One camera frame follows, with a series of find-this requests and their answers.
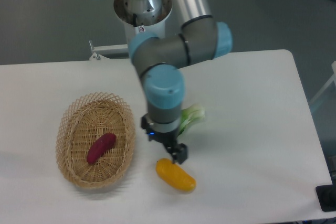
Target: green vegetable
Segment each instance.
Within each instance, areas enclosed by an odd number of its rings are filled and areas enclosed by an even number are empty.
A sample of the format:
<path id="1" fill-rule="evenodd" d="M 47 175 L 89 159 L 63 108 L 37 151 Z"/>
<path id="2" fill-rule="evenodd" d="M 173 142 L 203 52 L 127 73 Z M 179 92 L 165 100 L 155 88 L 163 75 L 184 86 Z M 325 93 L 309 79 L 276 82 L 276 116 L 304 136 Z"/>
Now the green vegetable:
<path id="1" fill-rule="evenodd" d="M 193 104 L 189 108 L 182 110 L 179 135 L 182 134 L 188 124 L 197 119 L 202 119 L 204 116 L 205 110 L 199 103 Z"/>

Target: white tabletop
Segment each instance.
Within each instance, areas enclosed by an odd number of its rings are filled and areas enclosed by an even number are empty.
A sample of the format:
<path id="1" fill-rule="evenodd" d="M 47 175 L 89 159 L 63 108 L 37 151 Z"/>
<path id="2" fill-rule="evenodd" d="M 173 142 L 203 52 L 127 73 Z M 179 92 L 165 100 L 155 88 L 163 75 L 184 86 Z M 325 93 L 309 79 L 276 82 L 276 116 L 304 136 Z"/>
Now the white tabletop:
<path id="1" fill-rule="evenodd" d="M 128 59 L 0 66 L 0 223 L 272 223 L 336 216 L 315 193 L 331 179 L 293 57 L 285 50 L 233 53 L 182 69 L 184 107 L 206 120 L 180 141 L 197 180 L 183 194 L 158 178 L 169 157 L 140 129 L 145 100 Z M 112 187 L 65 180 L 55 144 L 77 98 L 113 92 L 137 124 L 134 158 Z"/>

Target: light blue joint cap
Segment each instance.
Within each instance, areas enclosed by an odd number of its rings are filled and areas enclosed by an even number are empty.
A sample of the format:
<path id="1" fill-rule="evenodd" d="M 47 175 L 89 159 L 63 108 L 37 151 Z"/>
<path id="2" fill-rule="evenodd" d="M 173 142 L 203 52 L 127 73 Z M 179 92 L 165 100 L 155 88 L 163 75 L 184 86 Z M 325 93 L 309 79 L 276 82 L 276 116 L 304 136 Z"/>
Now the light blue joint cap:
<path id="1" fill-rule="evenodd" d="M 141 46 L 142 43 L 144 43 L 146 40 L 150 38 L 158 38 L 158 36 L 151 31 L 145 31 L 143 33 L 138 33 L 131 40 L 131 42 L 128 45 L 128 54 L 132 62 L 133 62 L 135 51 L 138 49 L 138 47 Z"/>
<path id="2" fill-rule="evenodd" d="M 157 65 L 148 71 L 143 89 L 152 105 L 162 110 L 172 109 L 184 98 L 183 75 L 172 65 Z"/>
<path id="3" fill-rule="evenodd" d="M 232 50 L 232 34 L 224 22 L 217 22 L 218 41 L 214 58 L 228 54 Z"/>

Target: yellow mango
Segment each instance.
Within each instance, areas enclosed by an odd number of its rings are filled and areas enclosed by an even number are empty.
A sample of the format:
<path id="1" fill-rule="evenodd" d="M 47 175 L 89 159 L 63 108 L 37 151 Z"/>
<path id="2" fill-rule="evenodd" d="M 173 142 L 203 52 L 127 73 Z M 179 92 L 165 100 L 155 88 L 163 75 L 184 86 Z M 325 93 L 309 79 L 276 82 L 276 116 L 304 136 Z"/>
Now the yellow mango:
<path id="1" fill-rule="evenodd" d="M 162 158 L 156 163 L 156 172 L 170 186 L 191 191 L 196 187 L 196 180 L 168 158 Z"/>

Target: red sweet potato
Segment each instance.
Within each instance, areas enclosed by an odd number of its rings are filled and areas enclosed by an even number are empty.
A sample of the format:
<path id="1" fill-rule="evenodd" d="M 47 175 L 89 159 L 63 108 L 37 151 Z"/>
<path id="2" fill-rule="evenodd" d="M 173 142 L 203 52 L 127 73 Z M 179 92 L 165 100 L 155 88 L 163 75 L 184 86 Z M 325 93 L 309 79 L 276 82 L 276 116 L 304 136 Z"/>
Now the red sweet potato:
<path id="1" fill-rule="evenodd" d="M 114 147 L 116 135 L 113 133 L 106 133 L 100 138 L 98 138 L 94 144 L 91 146 L 86 161 L 89 164 L 94 164 L 101 155 L 103 155 L 107 150 Z"/>

